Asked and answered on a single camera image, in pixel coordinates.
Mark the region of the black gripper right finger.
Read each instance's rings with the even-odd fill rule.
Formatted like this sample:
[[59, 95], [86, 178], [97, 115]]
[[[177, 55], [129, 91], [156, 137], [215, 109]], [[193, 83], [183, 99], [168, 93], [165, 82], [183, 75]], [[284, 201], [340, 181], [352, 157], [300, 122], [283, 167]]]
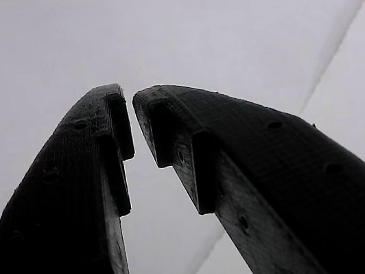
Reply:
[[365, 274], [365, 162], [297, 116], [156, 85], [133, 108], [158, 167], [253, 274]]

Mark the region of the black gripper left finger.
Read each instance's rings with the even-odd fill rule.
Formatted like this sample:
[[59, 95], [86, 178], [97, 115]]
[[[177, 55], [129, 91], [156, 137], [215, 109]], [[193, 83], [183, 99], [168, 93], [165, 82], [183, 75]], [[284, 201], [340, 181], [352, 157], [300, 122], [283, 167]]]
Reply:
[[91, 89], [62, 118], [0, 218], [0, 274], [129, 274], [121, 217], [134, 156], [118, 84]]

